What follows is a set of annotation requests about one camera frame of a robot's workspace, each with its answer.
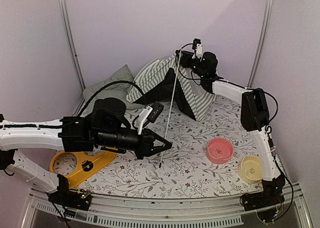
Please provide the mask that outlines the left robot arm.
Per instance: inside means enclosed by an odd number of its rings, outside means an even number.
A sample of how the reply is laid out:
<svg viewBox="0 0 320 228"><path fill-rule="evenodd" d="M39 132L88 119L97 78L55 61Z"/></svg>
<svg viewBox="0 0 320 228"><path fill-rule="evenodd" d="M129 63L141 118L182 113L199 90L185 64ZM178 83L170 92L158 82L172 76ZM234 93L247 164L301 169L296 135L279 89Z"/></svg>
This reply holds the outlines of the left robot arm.
<svg viewBox="0 0 320 228"><path fill-rule="evenodd" d="M86 117L68 116L38 124L12 123L0 120L0 168L27 178L64 205L74 201L68 179L51 173L22 153L22 149L50 149L64 152L92 152L99 148L104 154L132 151L144 159L169 150L172 143L145 127L153 123L163 110L155 102L146 106L132 128L125 118L126 105L116 98L98 99Z"/></svg>

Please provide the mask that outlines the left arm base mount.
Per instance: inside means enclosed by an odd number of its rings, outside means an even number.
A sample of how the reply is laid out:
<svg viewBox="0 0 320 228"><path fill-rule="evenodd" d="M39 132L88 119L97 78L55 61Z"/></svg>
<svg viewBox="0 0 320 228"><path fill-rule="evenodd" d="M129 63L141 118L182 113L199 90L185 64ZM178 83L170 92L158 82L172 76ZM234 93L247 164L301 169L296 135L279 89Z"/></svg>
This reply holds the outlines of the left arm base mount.
<svg viewBox="0 0 320 228"><path fill-rule="evenodd" d="M57 191L47 193L48 201L63 207L88 211L92 200L91 193L83 189L70 190L68 179L61 174L58 174L57 177Z"/></svg>

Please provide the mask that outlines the green striped pet tent fabric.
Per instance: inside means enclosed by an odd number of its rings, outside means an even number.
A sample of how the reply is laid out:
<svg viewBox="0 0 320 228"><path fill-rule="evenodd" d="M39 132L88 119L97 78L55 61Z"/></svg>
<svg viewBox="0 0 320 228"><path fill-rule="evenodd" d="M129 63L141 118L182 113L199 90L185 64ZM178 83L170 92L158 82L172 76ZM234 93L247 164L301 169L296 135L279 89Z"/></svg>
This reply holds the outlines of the green striped pet tent fabric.
<svg viewBox="0 0 320 228"><path fill-rule="evenodd" d="M144 66L134 78L144 96L135 88L130 87L126 99L130 103L143 104L146 99L148 104L155 101L165 101L172 97L177 58L176 54L165 59L154 59ZM215 95L208 93L193 80L184 78L189 76L190 69L180 67L177 73L177 83L174 93L174 101L179 110L191 119L202 122Z"/></svg>

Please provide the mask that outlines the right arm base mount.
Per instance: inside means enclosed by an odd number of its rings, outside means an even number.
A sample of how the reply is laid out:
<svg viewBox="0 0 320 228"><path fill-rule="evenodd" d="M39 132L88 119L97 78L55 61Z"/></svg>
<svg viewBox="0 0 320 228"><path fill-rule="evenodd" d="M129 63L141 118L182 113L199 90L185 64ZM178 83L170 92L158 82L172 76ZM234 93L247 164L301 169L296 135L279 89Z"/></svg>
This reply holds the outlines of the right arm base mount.
<svg viewBox="0 0 320 228"><path fill-rule="evenodd" d="M283 203L283 187L286 183L285 176L281 174L272 181L262 180L262 191L243 194L239 202L245 211L260 209L271 205Z"/></svg>

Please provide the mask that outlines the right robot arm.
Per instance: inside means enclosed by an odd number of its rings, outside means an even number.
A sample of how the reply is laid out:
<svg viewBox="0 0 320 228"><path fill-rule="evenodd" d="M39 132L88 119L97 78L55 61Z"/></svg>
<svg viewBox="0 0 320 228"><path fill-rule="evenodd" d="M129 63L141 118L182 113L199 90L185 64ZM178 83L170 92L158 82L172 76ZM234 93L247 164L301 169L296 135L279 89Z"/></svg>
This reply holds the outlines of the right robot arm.
<svg viewBox="0 0 320 228"><path fill-rule="evenodd" d="M200 85L211 94L220 95L240 104L240 122L255 142L265 182L284 181L276 161L272 141L267 93L261 88L247 88L224 80L217 75L218 61L215 54L205 52L201 59L188 51L175 52L178 67L190 68L200 80Z"/></svg>

